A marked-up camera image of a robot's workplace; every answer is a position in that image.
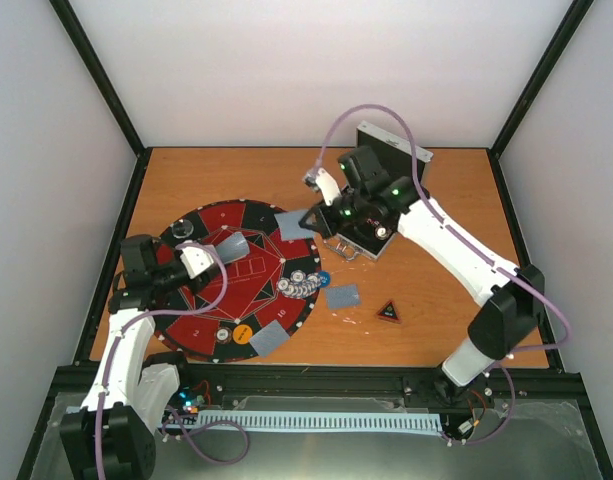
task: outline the robotic arm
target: robotic arm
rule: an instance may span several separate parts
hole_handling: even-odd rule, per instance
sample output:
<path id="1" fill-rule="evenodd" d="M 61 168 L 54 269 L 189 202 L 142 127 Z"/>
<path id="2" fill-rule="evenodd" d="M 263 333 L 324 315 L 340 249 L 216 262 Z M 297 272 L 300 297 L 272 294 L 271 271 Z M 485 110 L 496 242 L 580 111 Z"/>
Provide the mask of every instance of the robotic arm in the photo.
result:
<path id="1" fill-rule="evenodd" d="M 305 183 L 321 191 L 324 199 L 304 215 L 300 226 L 324 238 L 334 236 L 342 227 L 363 222 L 376 225 L 378 238 L 387 231 L 398 231 L 451 272 L 481 307 L 468 328 L 468 337 L 442 363 L 435 381 L 439 398 L 453 403 L 464 387 L 512 352 L 537 326 L 543 306 L 508 275 L 540 293 L 544 291 L 544 277 L 536 267 L 519 269 L 486 248 L 424 190 L 432 207 L 429 209 L 412 179 L 392 179 L 369 147 L 342 155 L 338 163 L 348 181 L 342 190 L 323 168 L 314 178 L 305 178 Z"/>
<path id="2" fill-rule="evenodd" d="M 107 479 L 147 479 L 155 466 L 154 432 L 162 412 L 180 384 L 189 385 L 182 352 L 151 355 L 142 364 L 155 330 L 149 311 L 163 305 L 174 290 L 189 286 L 198 292 L 216 272 L 212 256 L 198 248 L 176 251 L 159 265 L 155 241 L 149 235 L 122 242 L 125 287 L 109 302 L 110 331 L 97 376 L 81 409 L 62 420 L 60 436 L 76 479 L 96 479 L 94 424 L 101 405 L 102 454 Z"/>

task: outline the stack of poker chips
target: stack of poker chips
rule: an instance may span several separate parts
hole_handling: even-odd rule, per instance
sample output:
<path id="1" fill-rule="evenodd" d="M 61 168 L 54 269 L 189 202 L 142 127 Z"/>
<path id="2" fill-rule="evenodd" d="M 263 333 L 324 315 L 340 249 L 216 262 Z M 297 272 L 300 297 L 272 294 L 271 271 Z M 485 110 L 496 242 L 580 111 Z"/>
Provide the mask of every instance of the stack of poker chips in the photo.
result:
<path id="1" fill-rule="evenodd" d="M 301 270 L 295 270 L 288 278 L 280 278 L 277 288 L 288 298 L 306 298 L 319 288 L 330 283 L 330 275 L 326 272 L 311 273 L 306 276 Z"/>

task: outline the cable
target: cable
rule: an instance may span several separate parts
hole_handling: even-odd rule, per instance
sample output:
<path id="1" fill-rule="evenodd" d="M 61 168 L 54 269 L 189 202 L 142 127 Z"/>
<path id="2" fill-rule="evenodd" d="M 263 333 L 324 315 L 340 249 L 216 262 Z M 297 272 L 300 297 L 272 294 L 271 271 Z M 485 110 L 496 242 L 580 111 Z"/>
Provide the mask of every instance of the cable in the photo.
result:
<path id="1" fill-rule="evenodd" d="M 342 113 L 339 117 L 337 117 L 337 119 L 333 122 L 330 129 L 326 133 L 326 137 L 324 137 L 324 142 L 319 151 L 319 155 L 315 159 L 315 165 L 310 170 L 310 174 L 314 176 L 317 175 L 317 170 L 322 166 L 322 163 L 324 161 L 324 153 L 326 152 L 326 147 L 328 147 L 328 144 L 330 143 L 330 140 L 333 137 L 333 133 L 335 133 L 337 128 L 341 125 L 341 123 L 344 120 L 346 120 L 347 117 L 349 117 L 353 113 L 358 112 L 360 110 L 379 110 L 381 112 L 387 113 L 388 115 L 393 117 L 395 120 L 397 120 L 399 125 L 404 129 L 404 132 L 406 132 L 406 138 L 408 140 L 408 143 L 410 144 L 410 151 L 411 151 L 412 164 L 413 164 L 412 165 L 413 166 L 413 185 L 415 186 L 415 190 L 417 191 L 417 194 L 419 195 L 420 200 L 424 203 L 424 205 L 426 205 L 430 213 L 437 219 L 439 223 L 443 225 L 445 221 L 444 217 L 442 217 L 439 214 L 439 212 L 430 203 L 430 200 L 424 194 L 424 191 L 422 190 L 422 186 L 419 183 L 419 175 L 417 174 L 417 155 L 415 153 L 416 143 L 415 143 L 415 138 L 413 137 L 413 133 L 411 132 L 410 128 L 408 127 L 408 125 L 406 124 L 406 122 L 404 121 L 402 117 L 400 117 L 397 113 L 395 113 L 393 110 L 391 110 L 390 108 L 384 105 L 379 105 L 379 104 L 374 104 L 374 103 L 365 103 L 362 105 L 357 105 L 356 107 L 349 108 L 344 113 Z M 484 252 L 482 252 L 475 245 L 473 245 L 470 241 L 468 241 L 468 239 L 466 239 L 457 230 L 455 230 L 452 227 L 452 225 L 446 225 L 446 230 L 448 230 L 451 234 L 453 234 L 455 238 L 457 238 L 461 243 L 463 243 L 475 255 L 481 258 L 487 265 L 489 265 L 490 267 L 495 266 L 495 262 L 493 259 L 489 258 Z M 555 348 L 559 348 L 570 341 L 571 336 L 572 336 L 571 325 L 570 325 L 570 322 L 564 316 L 564 314 L 561 312 L 561 310 L 555 307 L 555 305 L 550 300 L 548 300 L 546 297 L 544 297 L 541 293 L 539 293 L 536 289 L 534 289 L 528 283 L 524 282 L 522 279 L 517 278 L 512 273 L 504 270 L 502 267 L 498 267 L 496 271 L 501 273 L 505 277 L 507 277 L 510 281 L 512 281 L 517 286 L 519 286 L 523 290 L 533 295 L 535 298 L 541 301 L 545 306 L 550 308 L 553 311 L 553 313 L 557 316 L 557 318 L 560 320 L 565 330 L 563 338 L 558 342 L 551 343 L 551 344 L 545 344 L 545 345 L 542 344 L 542 345 L 530 345 L 526 347 L 518 347 L 514 350 L 515 352 L 526 352 L 526 351 L 531 351 L 531 350 L 552 350 Z"/>
<path id="2" fill-rule="evenodd" d="M 189 445 L 192 447 L 193 450 L 195 450 L 195 453 L 197 453 L 198 456 L 200 456 L 202 459 L 206 460 L 208 463 L 212 464 L 212 465 L 220 465 L 220 466 L 227 466 L 227 465 L 234 465 L 235 463 L 239 462 L 240 460 L 242 460 L 246 454 L 248 453 L 248 449 L 250 448 L 250 440 L 248 438 L 248 433 L 246 433 L 246 430 L 243 429 L 243 427 L 241 425 L 239 425 L 236 422 L 233 422 L 231 420 L 217 420 L 215 422 L 211 422 L 211 423 L 207 423 L 206 425 L 202 425 L 201 427 L 198 428 L 193 428 L 190 432 L 186 429 L 186 427 L 184 427 L 184 422 L 183 422 L 183 418 L 190 418 L 194 415 L 180 415 L 179 413 L 177 413 L 177 411 L 171 407 L 170 405 L 166 407 L 171 414 L 173 415 L 173 418 L 175 419 L 175 422 L 177 423 L 177 425 L 179 425 L 179 428 L 182 431 L 182 434 L 184 435 L 184 438 L 186 439 L 186 441 L 189 443 Z M 166 421 L 163 425 L 162 425 L 162 429 L 164 429 L 167 425 L 170 424 L 170 421 Z M 204 452 L 202 452 L 199 447 L 195 444 L 195 442 L 193 442 L 193 436 L 195 435 L 199 435 L 200 433 L 204 433 L 208 430 L 210 430 L 211 428 L 217 426 L 217 425 L 230 425 L 231 427 L 235 427 L 244 437 L 244 449 L 242 450 L 242 452 L 235 458 L 231 459 L 231 460 L 218 460 L 216 458 L 211 457 L 210 455 L 205 454 Z"/>
<path id="3" fill-rule="evenodd" d="M 484 401 L 484 397 L 482 397 L 481 394 L 475 390 L 470 390 L 470 393 L 475 395 L 479 399 L 480 403 L 482 404 L 482 414 L 479 416 L 479 419 L 478 419 L 478 420 L 481 420 L 484 414 L 486 413 L 486 402 Z"/>
<path id="4" fill-rule="evenodd" d="M 201 382 L 199 382 L 199 384 L 196 387 L 193 387 L 191 390 L 193 392 L 196 392 L 202 387 L 202 385 L 206 385 L 206 393 L 204 393 L 202 396 L 204 397 L 206 406 L 210 407 L 213 403 L 213 400 L 210 397 L 210 383 L 208 383 L 208 380 L 202 380 Z"/>
<path id="5" fill-rule="evenodd" d="M 470 398 L 466 399 L 468 402 L 468 410 L 470 411 L 470 416 L 473 417 L 473 422 L 477 419 L 475 416 L 475 409 L 473 408 L 473 402 L 470 401 Z"/>
<path id="6" fill-rule="evenodd" d="M 510 377 L 510 373 L 508 373 L 508 370 L 506 370 L 506 368 L 503 365 L 498 363 L 495 366 L 499 367 L 502 370 L 502 372 L 504 373 L 504 375 L 506 376 L 506 380 L 508 380 L 508 387 L 510 389 L 510 405 L 508 407 L 508 412 L 506 412 L 506 417 L 502 420 L 502 423 L 500 423 L 495 430 L 490 432 L 485 437 L 478 438 L 477 440 L 467 440 L 467 441 L 463 442 L 462 445 L 470 445 L 470 446 L 481 445 L 482 443 L 487 442 L 487 441 L 492 440 L 493 438 L 495 438 L 497 435 L 502 433 L 506 429 L 506 427 L 508 426 L 508 422 L 510 421 L 510 417 L 512 416 L 513 410 L 515 409 L 515 384 L 513 383 L 513 379 Z M 452 438 L 447 436 L 444 432 L 440 432 L 440 436 L 444 440 L 446 440 L 449 445 L 452 445 L 452 442 L 453 442 Z"/>
<path id="7" fill-rule="evenodd" d="M 567 344 L 570 341 L 572 327 L 568 319 L 561 312 L 561 310 L 557 308 L 557 306 L 553 302 L 551 302 L 548 298 L 542 295 L 539 292 L 539 290 L 534 288 L 532 285 L 526 283 L 521 278 L 517 278 L 515 275 L 503 269 L 502 267 L 499 267 L 497 271 L 501 273 L 502 275 L 504 275 L 506 278 L 508 278 L 511 282 L 519 286 L 520 288 L 523 288 L 524 290 L 526 290 L 533 297 L 535 297 L 537 300 L 542 302 L 545 306 L 550 308 L 550 310 L 555 314 L 555 316 L 557 316 L 557 318 L 559 318 L 559 321 L 564 326 L 564 336 L 558 342 L 547 343 L 547 344 L 542 344 L 542 345 L 528 345 L 524 347 L 517 347 L 513 350 L 513 352 L 529 352 L 529 351 L 535 351 L 535 350 L 554 350 L 556 348 L 561 347 L 562 345 Z"/>
<path id="8" fill-rule="evenodd" d="M 97 476 L 99 480 L 106 480 L 106 474 L 104 472 L 104 459 L 102 456 L 102 415 L 103 415 L 103 410 L 104 410 L 104 400 L 106 399 L 106 388 L 108 387 L 108 380 L 110 378 L 110 371 L 113 365 L 113 359 L 115 358 L 117 347 L 119 346 L 119 342 L 121 341 L 124 334 L 128 331 L 130 327 L 132 327 L 137 322 L 139 322 L 140 320 L 143 320 L 146 317 L 154 317 L 156 315 L 180 315 L 180 314 L 199 315 L 201 313 L 207 312 L 215 308 L 219 304 L 219 302 L 222 301 L 222 299 L 224 298 L 224 295 L 226 295 L 226 288 L 228 287 L 228 276 L 226 274 L 226 266 L 221 261 L 217 253 L 215 253 L 213 250 L 203 245 L 200 245 L 199 243 L 196 243 L 196 242 L 185 242 L 180 245 L 177 245 L 177 247 L 175 248 L 177 250 L 183 250 L 184 248 L 187 248 L 187 247 L 199 248 L 200 250 L 203 250 L 204 252 L 208 253 L 213 258 L 213 260 L 219 267 L 219 270 L 221 271 L 221 274 L 222 274 L 222 288 L 219 292 L 219 295 L 217 295 L 217 298 L 213 302 L 197 310 L 165 310 L 163 309 L 163 310 L 153 310 L 152 312 L 143 312 L 137 315 L 135 318 L 133 318 L 126 325 L 124 325 L 122 329 L 120 330 L 120 335 L 116 336 L 115 340 L 113 340 L 113 343 L 111 344 L 111 347 L 108 351 L 106 365 L 104 366 L 104 371 L 102 373 L 102 385 L 101 385 L 102 390 L 99 392 L 99 400 L 97 401 L 97 412 L 95 412 L 95 465 L 97 467 Z"/>

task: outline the orange wooden surface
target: orange wooden surface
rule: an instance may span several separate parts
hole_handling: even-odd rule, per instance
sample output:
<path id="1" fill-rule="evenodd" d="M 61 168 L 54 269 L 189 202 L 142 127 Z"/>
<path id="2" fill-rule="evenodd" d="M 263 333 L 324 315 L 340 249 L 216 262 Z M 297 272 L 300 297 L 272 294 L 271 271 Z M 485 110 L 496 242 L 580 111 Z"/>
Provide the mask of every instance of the orange wooden surface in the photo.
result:
<path id="1" fill-rule="evenodd" d="M 325 167 L 340 184 L 335 159 L 342 149 L 327 151 Z M 484 150 L 435 149 L 426 186 L 444 210 L 482 243 L 517 262 L 495 182 Z M 286 210 L 310 207 L 319 198 L 300 179 L 312 165 L 310 148 L 158 148 L 133 214 L 128 235 L 159 235 L 187 212 L 207 203 L 250 198 Z M 470 295 L 441 265 L 412 242 L 397 236 L 373 262 L 346 262 L 323 247 L 317 237 L 322 268 L 332 285 L 355 283 L 361 305 L 328 310 L 324 295 L 304 326 L 266 358 L 248 363 L 436 366 L 466 336 L 478 311 Z M 393 299 L 401 325 L 376 318 Z M 108 334 L 108 314 L 100 324 L 91 359 L 101 358 Z M 527 343 L 540 342 L 537 331 Z M 166 351 L 156 338 L 147 354 Z M 546 367 L 543 352 L 518 355 L 517 367 Z"/>

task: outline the small triangle piece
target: small triangle piece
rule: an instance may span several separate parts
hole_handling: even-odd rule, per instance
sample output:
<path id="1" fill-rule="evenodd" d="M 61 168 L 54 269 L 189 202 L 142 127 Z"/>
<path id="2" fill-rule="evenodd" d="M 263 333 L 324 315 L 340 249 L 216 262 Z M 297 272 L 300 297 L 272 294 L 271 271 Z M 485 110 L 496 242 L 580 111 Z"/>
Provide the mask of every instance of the small triangle piece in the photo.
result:
<path id="1" fill-rule="evenodd" d="M 250 243 L 252 243 L 254 245 L 257 245 L 259 248 L 264 248 L 264 239 L 262 238 L 262 236 L 260 234 L 247 235 L 245 238 Z"/>
<path id="2" fill-rule="evenodd" d="M 274 295 L 275 292 L 273 291 L 273 284 L 269 280 L 268 282 L 266 282 L 266 285 L 264 285 L 264 288 L 259 291 L 259 293 L 255 297 L 255 300 L 253 301 L 266 300 L 268 298 L 273 298 Z"/>
<path id="3" fill-rule="evenodd" d="M 386 305 L 377 311 L 377 318 L 387 322 L 402 323 L 402 319 L 399 317 L 395 303 L 392 300 L 389 300 Z"/>

